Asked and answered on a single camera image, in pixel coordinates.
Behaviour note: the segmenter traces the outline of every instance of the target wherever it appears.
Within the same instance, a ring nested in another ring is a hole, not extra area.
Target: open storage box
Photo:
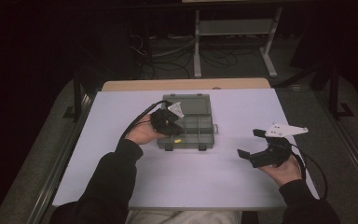
[[[184,133],[158,139],[159,148],[166,151],[175,148],[197,148],[204,151],[213,147],[213,120],[208,94],[171,94],[164,95],[163,99],[173,104],[181,103],[185,117],[175,123],[182,127]]]

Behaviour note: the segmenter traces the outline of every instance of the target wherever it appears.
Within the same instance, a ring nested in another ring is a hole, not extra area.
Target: black jacket
[[[121,140],[115,152],[101,158],[78,202],[58,207],[50,223],[125,223],[135,186],[135,163],[143,154],[132,141]],[[288,205],[283,223],[339,223],[330,204],[316,200],[305,180],[283,185],[280,193]]]

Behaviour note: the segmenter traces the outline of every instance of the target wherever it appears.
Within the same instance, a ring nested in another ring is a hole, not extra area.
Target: person's right arm
[[[279,167],[264,166],[266,172],[280,187],[279,191],[287,204],[283,224],[336,224],[339,218],[326,200],[317,200],[301,179],[298,163],[293,156]]]

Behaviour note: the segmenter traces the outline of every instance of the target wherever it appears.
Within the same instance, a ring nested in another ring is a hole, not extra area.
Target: hand
[[[166,135],[157,133],[150,123],[150,115],[145,115],[135,124],[135,127],[127,134],[125,139],[129,139],[138,145],[143,145],[162,137],[166,137]]]
[[[294,156],[279,167],[263,166],[258,168],[267,173],[279,187],[289,183],[290,181],[301,179],[301,172]]]

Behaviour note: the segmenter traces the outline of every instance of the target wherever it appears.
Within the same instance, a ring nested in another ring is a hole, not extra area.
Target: white table
[[[99,92],[53,205],[77,201],[99,159],[115,150],[128,124],[170,93],[210,94],[213,123],[219,126],[219,133],[214,147],[205,152],[166,152],[155,141],[142,146],[145,154],[137,162],[130,209],[257,211],[285,207],[273,180],[237,154],[237,148],[251,153],[267,148],[265,139],[253,136],[253,129],[266,130],[273,121],[287,124],[273,89]],[[295,144],[293,137],[288,139]],[[307,181],[318,198],[309,175]]]

